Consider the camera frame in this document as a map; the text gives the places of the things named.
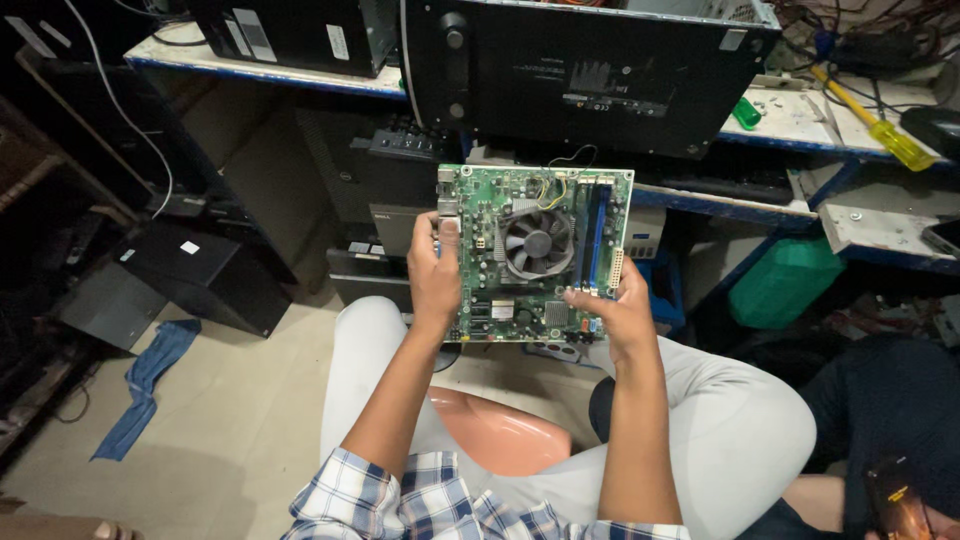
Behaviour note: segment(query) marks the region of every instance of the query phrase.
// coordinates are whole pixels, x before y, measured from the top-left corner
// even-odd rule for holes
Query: chair seat
[[[526,477],[570,457],[570,432],[537,415],[449,388],[431,403],[471,459],[503,477]]]

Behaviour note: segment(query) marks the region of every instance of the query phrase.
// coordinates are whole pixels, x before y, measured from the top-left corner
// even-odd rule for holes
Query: screwdriver
[[[813,76],[821,83],[827,85],[827,88],[840,98],[841,101],[846,103],[847,106],[850,107],[850,110],[859,116],[860,119],[863,120],[863,123],[867,124],[867,133],[882,144],[884,148],[889,150],[891,154],[896,156],[898,160],[902,161],[908,169],[914,172],[920,172],[936,161],[933,156],[930,156],[923,148],[918,146],[913,139],[898,132],[896,126],[889,120],[877,120],[875,116],[870,114],[859,102],[853,99],[845,89],[834,81],[831,81],[827,77],[827,72],[821,69],[820,66],[814,65],[810,68],[810,72],[813,73]]]

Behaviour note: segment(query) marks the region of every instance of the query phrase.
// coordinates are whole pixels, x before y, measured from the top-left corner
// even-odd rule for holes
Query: floor
[[[292,523],[287,505],[319,468],[321,417],[343,307],[329,293],[287,311],[268,340],[204,321],[189,351],[159,381],[158,410],[122,462],[89,461],[131,402],[131,359],[105,363],[87,384],[91,403],[75,424],[50,422],[0,481],[0,491],[33,509],[127,523],[147,540],[278,538]],[[187,318],[173,305],[159,321]],[[433,383],[537,414],[591,448],[595,368],[523,355],[502,344],[467,347]],[[60,410],[83,407],[77,393]]]

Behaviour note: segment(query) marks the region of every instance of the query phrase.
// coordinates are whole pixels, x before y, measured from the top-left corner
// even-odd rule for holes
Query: green circuit board
[[[634,171],[443,164],[440,218],[460,227],[463,287],[446,341],[606,339],[567,289],[612,298]]]

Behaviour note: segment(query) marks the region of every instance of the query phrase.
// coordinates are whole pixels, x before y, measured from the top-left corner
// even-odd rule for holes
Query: hand
[[[926,519],[937,540],[960,540],[960,521],[951,519],[931,507],[926,508]],[[879,540],[875,532],[868,532],[866,540]]]
[[[660,357],[648,294],[647,282],[627,259],[616,289],[616,302],[570,290],[564,293],[564,300],[573,307],[600,315],[610,337],[610,358],[619,371],[649,357],[651,352]]]
[[[433,249],[436,211],[417,216],[414,236],[407,253],[410,296],[414,304],[414,328],[443,332],[460,309],[460,266],[457,252],[460,233],[456,220],[445,219],[440,226],[440,257]]]

